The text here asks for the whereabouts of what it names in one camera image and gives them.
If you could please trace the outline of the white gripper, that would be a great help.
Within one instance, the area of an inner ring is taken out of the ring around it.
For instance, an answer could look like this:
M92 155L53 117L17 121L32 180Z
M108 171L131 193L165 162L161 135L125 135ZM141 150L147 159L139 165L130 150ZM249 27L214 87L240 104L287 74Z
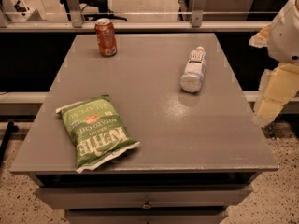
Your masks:
M299 92L299 9L298 0L288 0L271 24L249 40L255 48L267 47L268 55L283 63L265 69L254 105L255 121L274 121Z

